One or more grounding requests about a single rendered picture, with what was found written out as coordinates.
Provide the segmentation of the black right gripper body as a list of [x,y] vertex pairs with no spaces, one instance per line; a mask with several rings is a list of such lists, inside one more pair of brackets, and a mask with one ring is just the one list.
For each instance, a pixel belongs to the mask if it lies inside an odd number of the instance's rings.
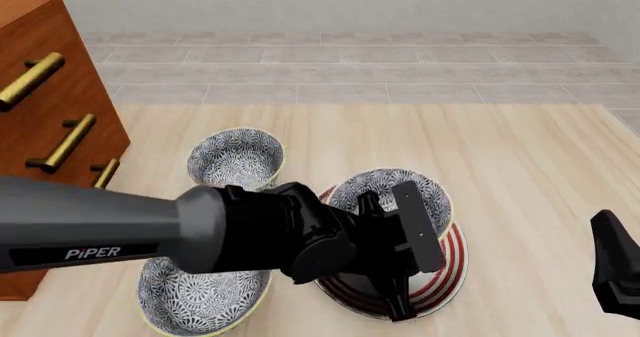
[[640,315],[640,276],[626,279],[593,279],[592,288],[603,312]]

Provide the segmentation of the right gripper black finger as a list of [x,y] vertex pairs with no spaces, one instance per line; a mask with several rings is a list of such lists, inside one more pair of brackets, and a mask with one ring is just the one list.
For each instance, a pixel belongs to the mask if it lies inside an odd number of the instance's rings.
[[640,288],[640,245],[611,210],[590,220],[595,247],[594,284],[615,282],[621,288]]

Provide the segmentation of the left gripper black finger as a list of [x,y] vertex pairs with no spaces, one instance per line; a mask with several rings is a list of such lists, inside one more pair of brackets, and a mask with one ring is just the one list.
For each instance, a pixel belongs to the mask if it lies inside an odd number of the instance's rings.
[[378,221],[386,217],[386,212],[379,203],[379,195],[376,192],[368,191],[358,195],[358,216],[364,221]]
[[409,300],[406,273],[372,276],[372,285],[385,303],[391,321],[407,321],[417,316]]

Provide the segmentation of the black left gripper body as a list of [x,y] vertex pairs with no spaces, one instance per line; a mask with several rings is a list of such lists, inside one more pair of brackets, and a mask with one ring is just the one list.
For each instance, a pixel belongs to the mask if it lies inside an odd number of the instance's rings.
[[418,273],[399,216],[356,216],[352,237],[357,253],[349,264],[350,273],[362,276]]

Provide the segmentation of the patterned blue-white bowl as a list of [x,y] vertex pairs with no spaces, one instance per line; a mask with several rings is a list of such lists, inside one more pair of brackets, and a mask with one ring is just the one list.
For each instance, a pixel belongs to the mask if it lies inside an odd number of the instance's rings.
[[139,311],[163,336],[219,336],[255,311],[271,280],[269,270],[189,274],[168,258],[152,258],[138,279]]
[[187,172],[201,186],[272,189],[285,163],[281,142],[260,129],[235,128],[204,138],[191,150]]
[[442,186],[416,171],[404,168],[363,171],[338,184],[329,195],[327,204],[358,215],[357,197],[371,191],[378,195],[383,210],[390,212],[397,209],[392,187],[407,181],[416,183],[434,232],[438,240],[442,240],[452,225],[452,203]]

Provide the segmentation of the white plate with red rings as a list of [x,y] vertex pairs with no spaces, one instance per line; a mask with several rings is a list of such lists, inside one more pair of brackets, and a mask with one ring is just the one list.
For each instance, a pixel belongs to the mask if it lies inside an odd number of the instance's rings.
[[[417,273],[409,278],[409,303],[421,318],[449,303],[464,284],[469,251],[462,229],[452,222],[440,240],[444,267],[435,273]],[[316,285],[346,309],[371,318],[387,320],[386,304],[364,276],[343,273],[319,279]]]

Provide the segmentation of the wooden cabinet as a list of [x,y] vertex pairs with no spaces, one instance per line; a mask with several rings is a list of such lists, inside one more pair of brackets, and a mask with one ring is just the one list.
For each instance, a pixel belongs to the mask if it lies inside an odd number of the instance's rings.
[[[92,187],[98,173],[90,166],[120,161],[130,144],[64,1],[0,0],[0,90],[27,71],[26,60],[52,52],[65,65],[11,111],[0,111],[0,221],[51,206],[28,191],[33,183]],[[86,114],[95,115],[95,125],[55,174],[25,167],[64,138],[64,120]]]

